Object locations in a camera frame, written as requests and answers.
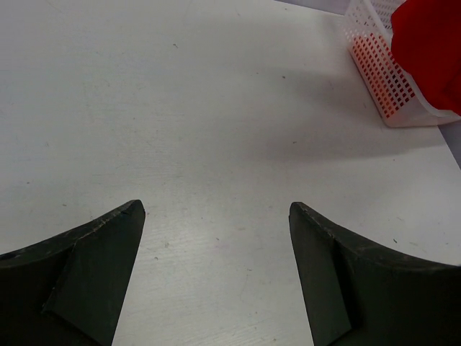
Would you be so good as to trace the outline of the red t shirt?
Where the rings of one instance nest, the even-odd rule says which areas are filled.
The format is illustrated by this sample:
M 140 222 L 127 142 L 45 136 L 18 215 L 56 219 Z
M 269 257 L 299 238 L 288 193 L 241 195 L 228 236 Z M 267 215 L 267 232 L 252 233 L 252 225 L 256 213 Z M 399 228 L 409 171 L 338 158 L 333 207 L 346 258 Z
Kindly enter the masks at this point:
M 460 1 L 404 1 L 392 14 L 391 51 L 426 101 L 460 114 Z

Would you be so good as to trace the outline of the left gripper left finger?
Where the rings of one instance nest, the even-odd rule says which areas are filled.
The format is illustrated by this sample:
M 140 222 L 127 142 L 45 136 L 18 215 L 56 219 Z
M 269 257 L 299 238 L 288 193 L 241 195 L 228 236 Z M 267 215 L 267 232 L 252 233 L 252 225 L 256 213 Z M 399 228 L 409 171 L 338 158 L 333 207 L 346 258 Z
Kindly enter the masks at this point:
M 1 255 L 2 345 L 111 345 L 145 223 L 140 200 Z

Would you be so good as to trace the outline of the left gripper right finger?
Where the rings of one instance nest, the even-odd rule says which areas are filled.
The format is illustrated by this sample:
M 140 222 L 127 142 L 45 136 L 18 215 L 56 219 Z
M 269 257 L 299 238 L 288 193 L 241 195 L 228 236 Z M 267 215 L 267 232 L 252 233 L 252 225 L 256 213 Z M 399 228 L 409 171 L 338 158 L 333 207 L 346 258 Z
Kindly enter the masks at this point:
M 458 345 L 460 268 L 414 257 L 290 206 L 315 345 Z

